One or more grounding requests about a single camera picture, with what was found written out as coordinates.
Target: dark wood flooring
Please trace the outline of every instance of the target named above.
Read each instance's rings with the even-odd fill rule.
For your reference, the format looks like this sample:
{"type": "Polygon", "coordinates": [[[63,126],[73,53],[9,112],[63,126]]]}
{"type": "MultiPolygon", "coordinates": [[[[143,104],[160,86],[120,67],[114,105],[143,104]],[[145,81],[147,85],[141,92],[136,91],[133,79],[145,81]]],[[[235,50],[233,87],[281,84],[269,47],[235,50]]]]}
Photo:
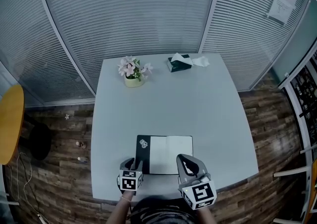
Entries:
{"type": "MultiPolygon", "coordinates": [[[[298,159],[300,138],[287,98],[275,88],[270,75],[256,90],[240,93],[240,98],[252,132],[260,172],[218,191],[217,202],[211,211],[218,223],[271,223],[298,191],[297,176],[273,178],[273,173],[287,165],[292,166],[298,159]]],[[[32,160],[30,182],[39,209],[51,224],[105,223],[114,208],[115,202],[93,198],[90,163],[77,161],[78,156],[90,157],[93,110],[93,105],[85,105],[27,111],[53,132],[49,156],[42,162],[32,160]],[[87,149],[76,147],[77,140],[86,142],[87,149]]],[[[17,198],[17,156],[18,152],[9,164],[13,171],[11,191],[10,169],[5,168],[7,186],[14,198],[17,198]]],[[[24,155],[22,159],[29,176],[28,159],[24,155]]],[[[23,193],[25,178],[21,163],[18,174],[20,206],[12,207],[14,215],[26,224],[39,223],[23,193]]],[[[38,210],[30,188],[26,186],[25,190],[30,204],[38,210]]]]}

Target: power cord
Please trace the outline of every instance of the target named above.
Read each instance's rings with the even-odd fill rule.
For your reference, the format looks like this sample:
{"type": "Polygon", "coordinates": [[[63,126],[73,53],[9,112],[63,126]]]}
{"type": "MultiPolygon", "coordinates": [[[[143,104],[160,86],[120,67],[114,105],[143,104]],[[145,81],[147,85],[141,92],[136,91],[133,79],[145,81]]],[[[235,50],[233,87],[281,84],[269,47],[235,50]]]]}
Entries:
{"type": "Polygon", "coordinates": [[[11,173],[11,181],[10,181],[10,192],[11,192],[11,195],[12,195],[12,197],[13,197],[13,199],[15,200],[15,201],[19,201],[19,173],[18,173],[18,160],[21,160],[21,162],[22,162],[22,165],[23,165],[23,167],[24,167],[24,177],[25,177],[25,181],[26,181],[26,183],[24,184],[24,186],[23,186],[23,191],[24,191],[24,196],[25,196],[25,199],[26,199],[26,202],[30,205],[30,207],[32,207],[32,209],[37,213],[37,216],[39,217],[39,219],[40,219],[40,221],[43,223],[43,224],[46,224],[46,222],[48,223],[48,224],[50,224],[50,222],[48,221],[48,219],[46,219],[42,214],[41,214],[41,212],[40,212],[40,205],[39,205],[39,201],[37,200],[37,198],[36,198],[36,196],[35,196],[35,193],[34,193],[34,191],[33,191],[33,189],[32,189],[32,187],[31,187],[31,185],[30,185],[30,181],[31,181],[31,179],[32,179],[32,164],[31,164],[31,160],[29,159],[29,157],[25,154],[25,153],[19,153],[19,156],[18,156],[18,158],[17,158],[17,160],[16,160],[16,183],[17,183],[17,190],[18,190],[18,199],[16,200],[14,197],[13,197],[13,193],[12,193],[12,168],[9,166],[9,165],[7,165],[9,168],[10,168],[10,173],[11,173]],[[22,157],[20,158],[20,155],[21,154],[24,154],[27,158],[28,158],[28,160],[29,160],[29,162],[30,162],[30,169],[31,169],[31,175],[30,175],[30,178],[29,179],[27,179],[27,174],[26,174],[26,168],[25,168],[25,165],[24,165],[24,162],[23,162],[23,160],[22,160],[22,157]],[[32,194],[33,194],[33,197],[34,197],[34,199],[35,199],[35,201],[36,201],[36,203],[37,203],[37,206],[38,206],[38,211],[37,210],[35,210],[34,209],[34,207],[30,204],[30,202],[29,202],[29,200],[28,200],[28,198],[27,198],[27,196],[26,196],[26,193],[25,193],[25,186],[26,185],[29,185],[29,188],[31,189],[31,191],[32,191],[32,194]]]}

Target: open notebook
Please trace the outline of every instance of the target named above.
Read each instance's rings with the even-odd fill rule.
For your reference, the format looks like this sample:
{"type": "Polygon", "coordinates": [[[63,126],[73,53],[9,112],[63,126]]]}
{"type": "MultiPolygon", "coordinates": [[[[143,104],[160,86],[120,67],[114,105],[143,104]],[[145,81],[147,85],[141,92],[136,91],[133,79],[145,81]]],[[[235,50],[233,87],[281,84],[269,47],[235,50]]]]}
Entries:
{"type": "Polygon", "coordinates": [[[144,161],[145,174],[178,174],[179,154],[193,156],[191,136],[138,135],[136,159],[144,161]]]}

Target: blank white page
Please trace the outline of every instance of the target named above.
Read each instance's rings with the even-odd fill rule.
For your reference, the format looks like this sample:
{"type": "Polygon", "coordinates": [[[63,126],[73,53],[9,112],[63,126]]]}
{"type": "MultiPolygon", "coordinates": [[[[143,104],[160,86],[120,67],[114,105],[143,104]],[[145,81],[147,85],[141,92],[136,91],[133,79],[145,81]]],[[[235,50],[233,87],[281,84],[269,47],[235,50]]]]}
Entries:
{"type": "Polygon", "coordinates": [[[191,136],[151,137],[150,174],[178,174],[176,157],[193,156],[191,136]]]}

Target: potted plant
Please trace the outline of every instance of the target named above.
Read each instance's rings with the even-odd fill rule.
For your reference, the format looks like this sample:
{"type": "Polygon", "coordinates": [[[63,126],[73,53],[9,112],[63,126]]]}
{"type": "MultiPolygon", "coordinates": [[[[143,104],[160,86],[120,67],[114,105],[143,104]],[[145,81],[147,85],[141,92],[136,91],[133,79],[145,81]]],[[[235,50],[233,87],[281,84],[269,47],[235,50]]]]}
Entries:
{"type": "Polygon", "coordinates": [[[124,76],[124,83],[127,87],[142,86],[148,78],[147,72],[151,72],[153,67],[150,63],[140,66],[140,60],[136,57],[125,56],[121,59],[119,66],[119,74],[124,76]]]}

